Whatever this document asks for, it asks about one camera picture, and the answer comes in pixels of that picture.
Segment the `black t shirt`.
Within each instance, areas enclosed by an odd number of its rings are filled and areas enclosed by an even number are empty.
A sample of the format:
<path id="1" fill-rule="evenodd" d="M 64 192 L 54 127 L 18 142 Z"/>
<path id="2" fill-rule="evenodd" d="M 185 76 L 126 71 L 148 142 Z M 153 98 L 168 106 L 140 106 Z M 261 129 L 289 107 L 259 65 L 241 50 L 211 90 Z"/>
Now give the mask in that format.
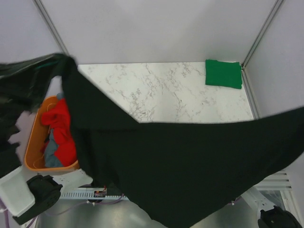
<path id="1" fill-rule="evenodd" d="M 36 111 L 56 76 L 79 169 L 169 228 L 193 226 L 304 151 L 303 108 L 236 123 L 139 123 L 60 53 L 1 64 L 0 97 Z"/>

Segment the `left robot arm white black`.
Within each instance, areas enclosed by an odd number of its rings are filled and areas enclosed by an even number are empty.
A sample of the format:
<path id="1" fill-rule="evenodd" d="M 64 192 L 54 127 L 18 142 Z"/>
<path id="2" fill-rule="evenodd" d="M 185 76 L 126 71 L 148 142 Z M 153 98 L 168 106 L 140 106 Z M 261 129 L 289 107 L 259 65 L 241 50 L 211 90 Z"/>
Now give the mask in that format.
<path id="1" fill-rule="evenodd" d="M 16 121 L 27 106 L 0 99 L 0 206 L 5 215 L 23 225 L 51 208 L 60 196 L 93 181 L 82 169 L 63 175 L 36 175 L 25 180 L 16 153 L 19 143 L 9 138 L 19 132 Z"/>

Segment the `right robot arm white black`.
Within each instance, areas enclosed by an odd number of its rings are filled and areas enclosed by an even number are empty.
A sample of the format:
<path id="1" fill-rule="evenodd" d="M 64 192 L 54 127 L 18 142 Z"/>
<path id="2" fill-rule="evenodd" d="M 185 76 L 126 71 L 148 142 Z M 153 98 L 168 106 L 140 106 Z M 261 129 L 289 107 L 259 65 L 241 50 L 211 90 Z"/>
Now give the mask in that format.
<path id="1" fill-rule="evenodd" d="M 241 197 L 257 213 L 259 228 L 302 228 L 291 212 L 276 206 L 256 187 L 251 187 Z"/>

